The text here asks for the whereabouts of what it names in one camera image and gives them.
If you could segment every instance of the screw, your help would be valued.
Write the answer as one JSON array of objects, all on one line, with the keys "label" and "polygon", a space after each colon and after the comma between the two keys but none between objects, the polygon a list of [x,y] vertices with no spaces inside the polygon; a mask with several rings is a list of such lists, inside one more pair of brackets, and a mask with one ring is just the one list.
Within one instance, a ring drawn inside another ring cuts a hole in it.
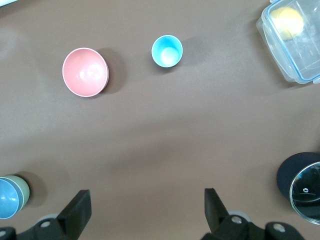
[{"label": "screw", "polygon": [[285,229],[285,227],[284,226],[282,226],[281,224],[279,224],[279,223],[275,223],[275,224],[273,224],[273,228],[274,228],[274,230],[277,230],[278,232],[280,232],[280,233],[284,233],[284,232],[286,232],[286,229]]},{"label": "screw", "polygon": [[40,227],[46,228],[46,227],[48,227],[50,224],[51,224],[51,222],[49,222],[49,221],[44,221],[43,223],[41,223]]},{"label": "screw", "polygon": [[235,224],[242,224],[242,219],[238,216],[233,216],[231,218],[232,222],[234,222]]}]

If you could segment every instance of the green cup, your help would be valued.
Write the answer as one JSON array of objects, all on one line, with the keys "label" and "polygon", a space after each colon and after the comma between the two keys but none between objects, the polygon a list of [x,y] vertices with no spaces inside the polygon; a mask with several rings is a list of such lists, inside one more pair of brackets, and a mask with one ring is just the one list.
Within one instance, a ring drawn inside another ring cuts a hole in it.
[{"label": "green cup", "polygon": [[2,176],[0,179],[3,179],[10,184],[15,186],[15,189],[18,189],[20,193],[22,194],[22,204],[21,207],[18,209],[20,211],[27,203],[30,197],[30,188],[25,180],[23,180],[19,176],[15,175],[7,175],[7,176]]}]

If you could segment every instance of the yellow ball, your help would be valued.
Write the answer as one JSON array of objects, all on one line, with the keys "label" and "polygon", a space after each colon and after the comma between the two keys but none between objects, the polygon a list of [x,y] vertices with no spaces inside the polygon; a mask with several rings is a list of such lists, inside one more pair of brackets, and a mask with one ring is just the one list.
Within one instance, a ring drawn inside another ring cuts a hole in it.
[{"label": "yellow ball", "polygon": [[270,13],[272,22],[283,40],[298,36],[304,29],[304,19],[291,7],[280,7]]}]

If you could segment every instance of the pink bowl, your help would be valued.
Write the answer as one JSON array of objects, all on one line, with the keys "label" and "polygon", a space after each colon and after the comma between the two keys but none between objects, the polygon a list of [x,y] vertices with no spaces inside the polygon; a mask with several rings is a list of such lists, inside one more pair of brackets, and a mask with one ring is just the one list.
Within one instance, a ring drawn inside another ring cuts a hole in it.
[{"label": "pink bowl", "polygon": [[109,69],[97,51],[82,47],[66,56],[62,66],[62,76],[71,92],[80,97],[92,97],[106,87]]}]

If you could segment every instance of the cup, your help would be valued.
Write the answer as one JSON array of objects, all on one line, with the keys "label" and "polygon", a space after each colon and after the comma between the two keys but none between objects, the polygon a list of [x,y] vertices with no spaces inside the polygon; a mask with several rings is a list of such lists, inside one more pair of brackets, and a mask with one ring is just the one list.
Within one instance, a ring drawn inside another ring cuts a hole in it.
[{"label": "cup", "polygon": [[156,64],[163,68],[176,65],[182,57],[183,47],[180,40],[172,35],[159,37],[153,43],[151,55]]},{"label": "cup", "polygon": [[301,152],[278,169],[279,190],[305,220],[320,225],[320,154]]},{"label": "cup", "polygon": [[29,196],[29,186],[21,177],[0,177],[0,219],[14,216],[26,205]]}]

